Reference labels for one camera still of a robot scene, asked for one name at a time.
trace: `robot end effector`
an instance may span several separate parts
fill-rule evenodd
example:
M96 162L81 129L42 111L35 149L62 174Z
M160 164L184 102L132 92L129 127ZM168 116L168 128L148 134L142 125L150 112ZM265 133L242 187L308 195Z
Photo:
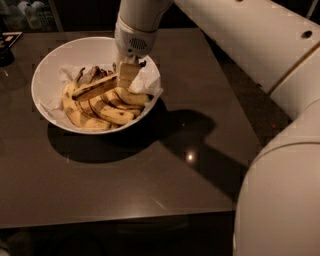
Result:
M173 0L122 0L115 30L119 54L138 58L148 55L161 18L172 3Z

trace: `banana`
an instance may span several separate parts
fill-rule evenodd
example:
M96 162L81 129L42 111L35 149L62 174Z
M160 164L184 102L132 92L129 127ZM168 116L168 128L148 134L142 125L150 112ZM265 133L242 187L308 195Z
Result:
M89 79L88 79L88 82L82 84L82 85L80 86L80 88L86 86L87 84L90 84L90 83L93 81L94 77L95 77L97 74L99 75L99 73L102 74L103 72L105 72L105 71L102 70L102 69L100 70L100 68L99 68L98 66L94 66L94 67L91 69L90 77L89 77ZM98 116L93 112L93 110L91 109L89 101L87 101L87 100L86 100L86 101L77 101L77 104L79 104L79 105L81 106L82 110L83 110L84 112L86 112L90 117L98 117Z
M106 102L109 102L111 105L115 106L116 108L119 109L141 109L143 108L142 106L138 106L138 105L128 105L126 103L124 103L120 97L118 96L118 94L116 93L116 91L114 89L109 90L105 93L102 94L102 99L105 100Z
M129 105L136 105L144 107L146 103L150 102L151 96L145 93L132 93L123 87L115 87L115 92L119 98Z
M124 125L134 119L134 114L110 106L102 100L100 95L91 98L89 103L93 112L108 122Z
M78 88L78 81L83 75L83 69L80 70L77 77L67 84L62 94L62 104L66 115L75 126L84 130L104 131L111 127L111 123L98 118L92 118L87 115L80 105L72 99L72 93Z

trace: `bruised banana piece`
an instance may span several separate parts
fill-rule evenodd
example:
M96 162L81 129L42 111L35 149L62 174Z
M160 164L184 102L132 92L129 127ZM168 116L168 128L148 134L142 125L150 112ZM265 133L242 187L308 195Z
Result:
M113 89L101 94L100 97L105 103L114 106L117 109L126 110L134 114L135 117L139 116L143 110L143 107L141 106L128 105L124 103Z
M144 107L146 103L150 102L151 96L145 93L133 93L123 87L115 87L114 90L119 98L128 105L136 105Z
M99 72L101 72L101 71L100 71L100 69L99 69L98 66L92 67L91 72L90 72L90 77L89 77L89 79L88 79L88 82L82 84L82 85L80 86L80 88L86 86L87 84L90 84L90 83L93 81L94 77L95 77ZM90 107L89 101L79 101L77 104L79 104L79 105L81 106L82 110L83 110L84 112L86 112L89 116L91 116L91 117L97 117L97 115L92 111L92 109L91 109L91 107Z
M100 96L91 98L89 103L93 112L108 122L124 125L134 119L134 114L110 106Z
M112 89L109 90L107 92L105 92L104 94L102 94L102 96L104 97L103 99L105 99L107 102L109 102L111 105L115 106L116 108L119 109L141 109L143 108L142 106L138 106L138 105L129 105L127 103L124 103L119 95L117 94L117 92Z
M72 99L75 101L86 101L94 98L117 86L117 74L105 76L90 84L86 84L75 90L72 94Z
M79 104L72 99L72 93L78 88L78 81L83 75L83 70L84 69L81 69L76 79L67 84L63 90L62 104L64 111L71 123L79 128L93 131L109 130L111 127L110 122L90 117L80 108Z

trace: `sliced banana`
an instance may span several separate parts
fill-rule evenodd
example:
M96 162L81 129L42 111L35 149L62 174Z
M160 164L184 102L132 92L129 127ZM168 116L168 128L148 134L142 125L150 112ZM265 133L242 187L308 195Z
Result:
M135 117L133 113L110 106L100 96L90 99L89 103L93 112L108 122L125 125Z
M82 108L72 99L72 93L78 88L78 81L82 76L83 69L79 72L79 75L75 80L67 84L63 90L62 104L66 115L69 120L75 126L94 131L104 131L111 127L111 123L99 118L90 117L86 114Z
M132 93L123 87L115 87L114 90L119 98L129 105L136 105L144 107L146 103L150 102L150 96L145 93Z

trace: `banana slice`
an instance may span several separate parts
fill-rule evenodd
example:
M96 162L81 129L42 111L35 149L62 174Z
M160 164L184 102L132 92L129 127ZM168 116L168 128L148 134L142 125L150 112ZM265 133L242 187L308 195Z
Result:
M104 94L102 94L102 99L105 100L106 102L109 102L111 105L115 106L116 108L119 109L141 109L143 108L142 106L138 106L138 105L129 105L124 103L120 97L118 96L117 92L112 89L109 90L107 92L105 92Z
M82 76L83 69L79 72L79 75L75 80L67 84L62 94L62 104L69 120L75 126L94 131L104 131L111 127L111 123L99 118L92 118L87 115L82 108L72 99L72 93L78 88L78 81Z
M151 96L145 93L132 93L123 87L115 87L115 92L119 98L129 105L136 105L144 107L146 103L150 102Z
M96 115L111 123L124 125L133 120L135 117L133 113L114 108L105 103L100 95L90 99L89 103Z

